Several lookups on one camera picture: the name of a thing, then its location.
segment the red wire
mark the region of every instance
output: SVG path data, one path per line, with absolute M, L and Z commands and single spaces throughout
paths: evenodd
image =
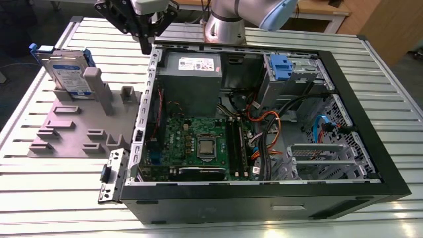
M 320 133 L 320 140 L 318 140 L 318 143 L 322 143 L 324 142 L 324 131 L 321 131 Z

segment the wire bundle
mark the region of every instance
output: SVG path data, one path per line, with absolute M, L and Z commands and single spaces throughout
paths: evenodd
M 298 96 L 297 98 L 294 98 L 285 104 L 285 106 L 281 108 L 278 112 L 278 117 L 274 117 L 273 120 L 269 122 L 266 130 L 263 131 L 263 134 L 259 140 L 259 153 L 261 153 L 259 180 L 272 180 L 273 163 L 272 163 L 270 152 L 267 150 L 267 134 L 273 128 L 276 121 L 278 120 L 281 123 L 281 116 L 286 114 L 286 112 L 298 102 L 304 101 L 308 98 L 313 98 L 313 97 L 322 98 L 322 97 L 329 97 L 330 95 L 332 93 L 320 93 L 320 94 L 306 94 L 306 95 Z

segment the white label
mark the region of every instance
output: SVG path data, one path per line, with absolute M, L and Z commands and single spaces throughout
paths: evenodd
M 67 91 L 75 98 L 87 98 L 91 89 L 86 79 L 82 77 L 82 69 L 74 65 L 54 65 L 55 75 Z
M 179 58 L 179 70 L 214 71 L 213 58 Z
M 257 109 L 259 109 L 261 104 L 259 104 L 257 101 L 253 101 L 253 102 L 251 102 L 251 105 L 253 105 Z
M 254 166 L 253 173 L 258 175 L 261 173 L 261 168 Z

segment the slotted aluminum table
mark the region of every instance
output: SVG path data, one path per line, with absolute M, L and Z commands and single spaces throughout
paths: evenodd
M 111 88 L 143 90 L 149 56 L 138 42 L 105 19 L 74 19 L 57 47 L 90 47 Z M 173 24 L 161 38 L 202 42 L 202 31 L 199 25 Z M 423 237 L 423 114 L 369 42 L 353 35 L 247 29 L 247 43 L 333 51 L 413 195 L 330 221 L 143 225 L 125 205 L 97 203 L 107 159 L 27 158 L 57 99 L 42 69 L 0 134 L 2 235 Z

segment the hard drive label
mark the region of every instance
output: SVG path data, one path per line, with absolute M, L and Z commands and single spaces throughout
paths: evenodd
M 59 81 L 74 97 L 87 98 L 87 95 L 91 94 L 91 89 L 82 76 L 83 72 L 81 67 L 74 65 L 54 65 L 54 69 Z

